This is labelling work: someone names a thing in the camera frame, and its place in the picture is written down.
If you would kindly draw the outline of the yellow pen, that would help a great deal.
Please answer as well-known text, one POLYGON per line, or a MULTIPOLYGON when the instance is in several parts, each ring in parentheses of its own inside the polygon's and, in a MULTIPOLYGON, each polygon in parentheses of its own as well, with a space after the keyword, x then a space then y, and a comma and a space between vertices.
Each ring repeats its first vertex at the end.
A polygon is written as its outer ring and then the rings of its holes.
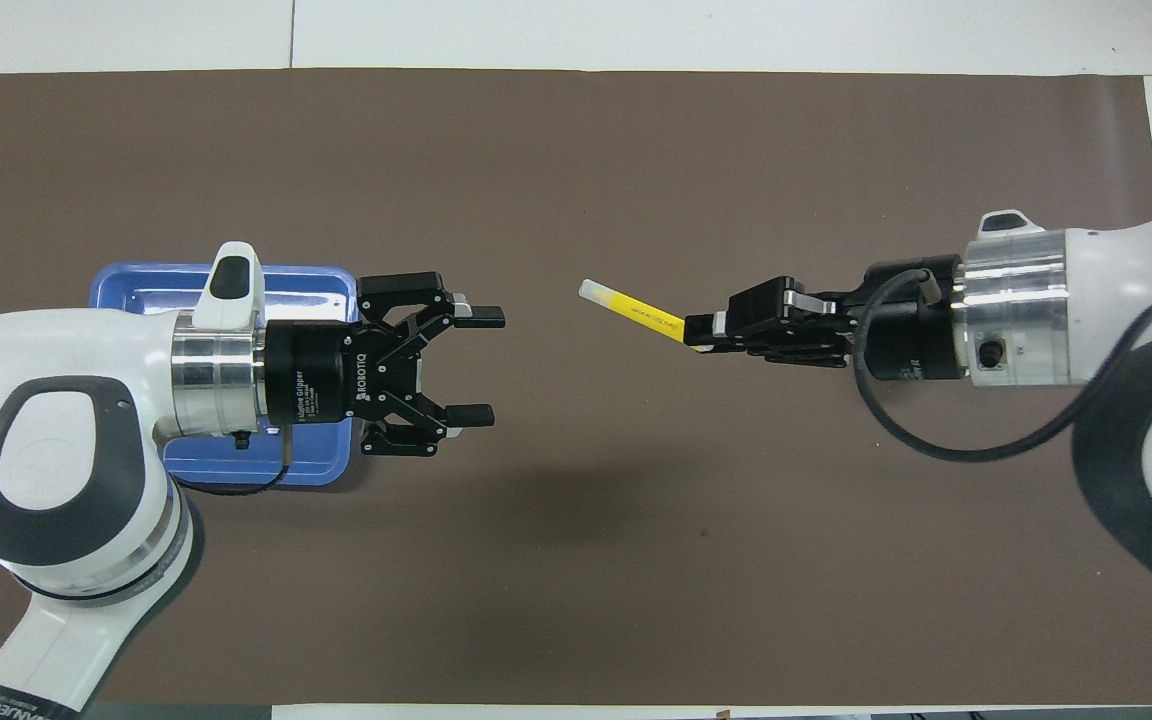
POLYGON ((646 304, 641 300, 626 295, 626 293, 612 290, 611 287, 594 282, 593 279, 582 279, 579 283, 579 297, 594 302, 594 305, 604 306, 612 313, 622 316, 631 323, 643 325, 650 331, 669 338, 673 342, 684 343, 684 319, 680 316, 667 313, 659 306, 646 304))

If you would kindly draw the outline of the blue plastic tray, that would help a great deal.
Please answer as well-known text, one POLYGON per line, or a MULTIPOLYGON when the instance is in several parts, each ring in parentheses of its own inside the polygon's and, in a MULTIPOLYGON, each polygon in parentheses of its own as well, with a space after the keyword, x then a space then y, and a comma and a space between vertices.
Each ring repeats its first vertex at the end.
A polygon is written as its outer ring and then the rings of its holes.
MULTIPOLYGON (((136 314, 191 310, 207 283, 207 263, 114 263, 93 278, 90 306, 136 314)), ((266 318, 270 320, 358 319, 356 279, 338 266, 266 265, 266 318)), ((291 432, 291 465, 285 487, 323 487, 344 473, 353 455, 353 420, 298 425, 291 432)), ((232 439, 174 439, 162 450, 169 473, 200 486, 260 486, 282 468, 282 442, 262 425, 247 450, 232 439)))

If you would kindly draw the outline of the brown table mat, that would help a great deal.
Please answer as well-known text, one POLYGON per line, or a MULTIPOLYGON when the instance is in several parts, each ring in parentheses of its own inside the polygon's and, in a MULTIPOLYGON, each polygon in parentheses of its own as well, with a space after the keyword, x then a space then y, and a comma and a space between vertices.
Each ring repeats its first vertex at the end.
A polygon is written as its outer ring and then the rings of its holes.
POLYGON ((109 702, 1152 705, 1152 575, 1068 439, 893 442, 841 370, 703 357, 579 300, 850 290, 982 214, 1152 219, 1129 77, 312 69, 0 76, 0 313, 109 263, 444 274, 435 457, 196 495, 194 582, 109 702))

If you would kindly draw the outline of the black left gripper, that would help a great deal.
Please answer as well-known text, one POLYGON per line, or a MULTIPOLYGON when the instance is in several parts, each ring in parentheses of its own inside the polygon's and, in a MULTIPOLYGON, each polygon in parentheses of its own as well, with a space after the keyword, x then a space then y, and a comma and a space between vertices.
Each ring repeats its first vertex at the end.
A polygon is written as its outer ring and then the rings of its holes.
POLYGON ((366 323, 274 320, 265 327, 265 404, 278 425, 361 416, 367 456, 431 457, 444 439, 493 427, 493 406, 438 406, 419 393, 420 353, 449 328, 500 329, 500 306, 472 305, 442 274, 361 275, 366 323))

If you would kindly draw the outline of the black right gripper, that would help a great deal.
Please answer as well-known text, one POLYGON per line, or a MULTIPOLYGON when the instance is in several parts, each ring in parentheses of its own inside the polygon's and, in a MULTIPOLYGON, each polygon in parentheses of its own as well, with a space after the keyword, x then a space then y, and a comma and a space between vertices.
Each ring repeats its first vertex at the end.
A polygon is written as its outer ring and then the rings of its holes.
MULTIPOLYGON (((877 263, 847 291, 847 314, 861 309, 884 282, 905 270, 929 270, 941 300, 927 304, 916 285, 892 291, 872 313, 864 351, 877 381, 956 381, 964 369, 954 332, 956 253, 877 263)), ((703 354, 748 354, 778 364, 846 364, 852 353, 850 320, 838 302, 810 295, 803 283, 780 275, 730 296, 717 314, 687 314, 684 342, 703 354)))

